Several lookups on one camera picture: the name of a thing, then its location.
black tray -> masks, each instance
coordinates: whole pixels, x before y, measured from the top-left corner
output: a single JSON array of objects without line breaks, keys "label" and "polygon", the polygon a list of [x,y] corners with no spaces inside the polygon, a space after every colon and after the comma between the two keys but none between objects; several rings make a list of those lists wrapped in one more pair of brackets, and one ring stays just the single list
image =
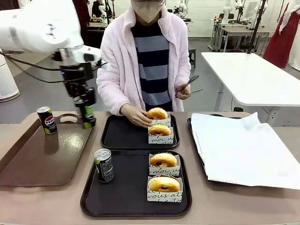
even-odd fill
[{"label": "black tray", "polygon": [[[212,116],[220,116],[220,117],[224,117],[224,116],[219,115],[219,114],[212,114]],[[240,119],[240,117],[230,117],[230,118],[232,118],[232,119]],[[192,120],[191,118],[188,118],[187,124],[188,124],[188,127],[189,127],[191,133],[193,134],[191,120]],[[202,159],[201,159],[199,153],[197,152],[197,146],[196,146],[196,143],[195,143],[194,138],[193,138],[193,141],[194,141],[194,144],[195,144],[196,153],[197,153],[197,155],[198,155],[198,157],[199,157],[199,159],[200,159],[200,162],[201,162],[203,171],[204,171],[204,173],[205,173],[204,162],[202,161]],[[213,185],[216,185],[216,186],[242,186],[242,185],[240,185],[240,184],[231,184],[231,183],[225,183],[225,182],[220,182],[220,181],[213,181],[213,180],[209,180],[209,179],[207,179],[207,181],[208,181],[209,183],[213,184]]]},{"label": "black tray", "polygon": [[111,115],[107,118],[101,144],[110,150],[173,149],[180,141],[173,115],[171,115],[171,124],[174,131],[173,144],[149,144],[147,129],[132,124],[125,116]]},{"label": "black tray", "polygon": [[90,170],[80,206],[90,217],[174,217],[186,213],[192,196],[184,160],[180,157],[183,195],[180,203],[148,202],[149,154],[157,151],[112,151],[114,178],[103,184],[98,180],[95,163]]}]

black soda can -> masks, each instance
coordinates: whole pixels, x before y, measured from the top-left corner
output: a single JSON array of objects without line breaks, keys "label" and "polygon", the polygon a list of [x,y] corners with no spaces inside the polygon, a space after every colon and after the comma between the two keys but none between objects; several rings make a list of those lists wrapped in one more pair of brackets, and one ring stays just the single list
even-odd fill
[{"label": "black soda can", "polygon": [[94,155],[99,181],[108,183],[113,180],[112,153],[108,149],[99,149]]},{"label": "black soda can", "polygon": [[79,97],[74,99],[77,113],[82,117],[83,129],[90,129],[95,126],[96,118],[94,117],[93,106],[86,106],[85,102]]},{"label": "black soda can", "polygon": [[41,120],[46,134],[51,135],[57,132],[57,126],[50,107],[43,106],[37,109],[37,114]]}]

table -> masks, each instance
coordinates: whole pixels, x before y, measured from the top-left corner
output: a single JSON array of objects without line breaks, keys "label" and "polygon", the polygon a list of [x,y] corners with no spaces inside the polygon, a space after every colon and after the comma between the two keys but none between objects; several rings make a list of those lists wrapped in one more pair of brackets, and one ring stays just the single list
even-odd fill
[{"label": "table", "polygon": [[[214,39],[211,42],[211,46],[210,49],[219,52],[221,51],[221,47],[222,47],[222,42],[223,42],[223,37],[225,37],[225,46],[223,49],[223,52],[226,52],[226,47],[227,47],[227,43],[228,43],[228,38],[229,37],[239,37],[238,42],[236,44],[236,48],[238,49],[240,42],[241,42],[241,38],[244,36],[250,36],[253,33],[253,30],[249,30],[246,28],[246,25],[242,25],[242,24],[219,24],[217,31],[220,29],[220,34],[218,35],[218,32],[216,32],[216,35],[214,37]],[[261,50],[261,53],[263,52],[263,49],[267,43],[268,37],[269,37],[269,33],[273,32],[273,30],[270,30],[269,28],[265,28],[265,27],[259,27],[257,30],[257,41],[255,44],[255,52],[257,51],[258,48],[258,44],[261,40],[261,36],[266,36],[265,37],[265,41],[263,43],[263,47]]]},{"label": "table", "polygon": [[[218,45],[216,45],[216,40],[218,37],[218,29],[219,29],[219,24],[222,21],[219,20],[214,20],[214,19],[210,19],[210,21],[213,21],[213,28],[212,28],[212,33],[211,33],[211,37],[210,37],[210,45],[208,45],[208,47],[212,50],[215,51],[216,47]],[[223,24],[222,26],[244,26],[242,24],[239,23],[234,23],[234,24]]]},{"label": "table", "polygon": [[[55,116],[66,112],[53,112]],[[286,224],[300,221],[300,191],[270,187],[216,187],[205,178],[193,144],[187,118],[191,113],[173,112],[180,144],[175,149],[185,160],[193,203],[182,217],[93,219],[80,209],[80,198],[93,164],[94,152],[110,115],[95,112],[97,125],[86,144],[73,179],[62,187],[0,187],[0,224],[23,225],[103,225],[103,224]],[[245,112],[220,112],[224,116],[244,117]],[[8,126],[10,138],[0,139],[0,158],[38,118],[30,114],[19,125],[1,125],[0,138]],[[276,132],[300,161],[300,128],[280,127]]]},{"label": "table", "polygon": [[97,27],[98,30],[101,28],[106,28],[108,26],[107,23],[103,23],[103,22],[90,22],[89,27]]},{"label": "table", "polygon": [[[228,42],[228,38],[230,36],[240,37],[239,40],[238,40],[238,44],[237,44],[237,46],[239,46],[242,36],[250,36],[253,33],[253,30],[249,30],[245,26],[231,26],[231,27],[230,26],[223,27],[222,25],[219,25],[219,26],[221,26],[221,34],[220,34],[221,37],[223,36],[225,31],[227,32],[226,35],[225,35],[225,46],[224,46],[223,52],[226,52],[227,42]],[[265,27],[259,27],[258,28],[257,33],[256,33],[256,35],[258,37],[257,37],[257,42],[255,44],[255,52],[257,51],[258,44],[260,42],[261,36],[266,35],[265,41],[264,41],[263,46],[262,46],[262,51],[261,51],[261,54],[262,54],[263,49],[264,49],[264,47],[267,43],[268,37],[269,37],[269,33],[271,33],[271,32],[272,31],[269,28],[265,28]],[[218,49],[221,48],[221,44],[222,44],[222,42],[218,43]]]},{"label": "table", "polygon": [[241,105],[262,106],[270,125],[280,107],[300,106],[300,80],[260,56],[242,52],[203,52],[202,56],[221,81],[214,111],[219,111],[224,87]]}]

pink fleece jacket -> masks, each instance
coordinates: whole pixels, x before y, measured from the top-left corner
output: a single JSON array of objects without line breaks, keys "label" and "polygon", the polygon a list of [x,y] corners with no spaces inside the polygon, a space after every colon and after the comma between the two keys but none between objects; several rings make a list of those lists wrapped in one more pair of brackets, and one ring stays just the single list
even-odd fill
[{"label": "pink fleece jacket", "polygon": [[[191,65],[188,57],[188,29],[182,19],[167,12],[165,6],[158,24],[169,41],[169,94],[174,111],[183,111],[183,103],[175,97],[175,87],[187,83]],[[98,93],[110,112],[120,115],[120,108],[128,103],[145,110],[139,77],[135,41],[131,27],[135,25],[135,12],[130,7],[105,30],[101,43],[102,60],[108,69],[97,72]]]}]

white paper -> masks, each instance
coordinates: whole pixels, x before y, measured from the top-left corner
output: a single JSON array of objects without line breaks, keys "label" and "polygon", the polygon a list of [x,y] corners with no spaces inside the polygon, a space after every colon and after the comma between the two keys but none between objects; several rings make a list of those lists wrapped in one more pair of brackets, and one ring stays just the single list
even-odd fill
[{"label": "white paper", "polygon": [[180,203],[182,200],[183,184],[181,178],[176,178],[176,180],[178,180],[180,185],[179,192],[150,191],[147,185],[147,201]]},{"label": "white paper", "polygon": [[194,113],[192,130],[209,180],[300,189],[300,164],[257,113],[239,120]]},{"label": "white paper", "polygon": [[168,136],[157,136],[151,135],[148,133],[148,142],[149,144],[173,144],[174,141],[174,131],[173,128],[170,127],[171,134]]},{"label": "white paper", "polygon": [[170,117],[170,113],[167,112],[168,114],[168,118],[164,119],[164,120],[152,120],[152,124],[153,125],[165,125],[167,127],[171,127],[171,117]]},{"label": "white paper", "polygon": [[150,165],[150,158],[152,154],[149,154],[149,175],[170,175],[170,176],[179,176],[180,172],[180,158],[179,155],[176,155],[177,165],[174,167],[159,167]]}]

